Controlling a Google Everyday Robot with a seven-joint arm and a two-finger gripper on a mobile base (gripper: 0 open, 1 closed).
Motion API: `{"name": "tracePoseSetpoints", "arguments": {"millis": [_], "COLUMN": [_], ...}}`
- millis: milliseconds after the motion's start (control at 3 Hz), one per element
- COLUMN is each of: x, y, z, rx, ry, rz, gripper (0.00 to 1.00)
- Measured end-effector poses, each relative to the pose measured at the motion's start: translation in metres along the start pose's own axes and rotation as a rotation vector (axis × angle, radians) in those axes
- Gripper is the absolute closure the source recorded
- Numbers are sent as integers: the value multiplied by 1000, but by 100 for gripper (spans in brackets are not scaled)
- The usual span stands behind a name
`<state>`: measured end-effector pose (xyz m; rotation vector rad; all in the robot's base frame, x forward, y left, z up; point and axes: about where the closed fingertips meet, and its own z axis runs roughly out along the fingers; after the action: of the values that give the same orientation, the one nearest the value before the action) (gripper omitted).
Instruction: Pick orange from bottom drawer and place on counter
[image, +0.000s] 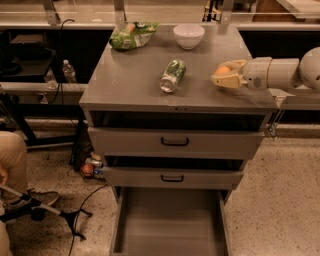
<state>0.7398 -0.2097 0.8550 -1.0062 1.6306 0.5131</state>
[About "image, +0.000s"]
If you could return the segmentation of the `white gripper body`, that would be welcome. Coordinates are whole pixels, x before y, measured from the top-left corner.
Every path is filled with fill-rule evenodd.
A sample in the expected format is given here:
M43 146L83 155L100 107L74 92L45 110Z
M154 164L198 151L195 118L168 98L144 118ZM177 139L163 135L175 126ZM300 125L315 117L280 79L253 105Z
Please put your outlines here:
M247 87L252 90L266 90L271 57L257 57L249 60L243 68L243 77Z

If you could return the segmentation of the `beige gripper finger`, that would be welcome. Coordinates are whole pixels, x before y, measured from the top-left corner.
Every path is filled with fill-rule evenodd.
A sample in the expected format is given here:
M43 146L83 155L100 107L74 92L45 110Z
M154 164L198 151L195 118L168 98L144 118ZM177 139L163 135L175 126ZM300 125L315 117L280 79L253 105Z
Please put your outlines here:
M247 64L247 61L244 60L244 59L233 60L233 61L227 61L227 62L224 62L224 63L220 64L218 66L218 68L220 66L227 66L227 67L229 67L231 69L231 71L228 72L228 73L242 73L242 69L246 64Z
M212 75L211 81L216 86L231 89L240 88L247 83L244 77L238 73Z

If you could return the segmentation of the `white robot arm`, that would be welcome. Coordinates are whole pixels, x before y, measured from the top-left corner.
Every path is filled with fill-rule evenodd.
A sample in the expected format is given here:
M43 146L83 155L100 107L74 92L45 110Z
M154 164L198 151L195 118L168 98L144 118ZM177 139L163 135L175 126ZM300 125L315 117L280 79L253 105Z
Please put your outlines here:
M301 85L310 90L320 89L320 47L313 48L299 58L256 57L220 64L211 75L214 85L252 90L293 90Z

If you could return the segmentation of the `person hand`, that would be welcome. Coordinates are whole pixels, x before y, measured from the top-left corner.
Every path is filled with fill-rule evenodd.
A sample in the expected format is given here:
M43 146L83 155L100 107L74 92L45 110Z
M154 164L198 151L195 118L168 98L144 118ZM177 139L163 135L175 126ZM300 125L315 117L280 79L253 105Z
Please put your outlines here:
M8 180L8 171L0 164L1 185L6 185Z

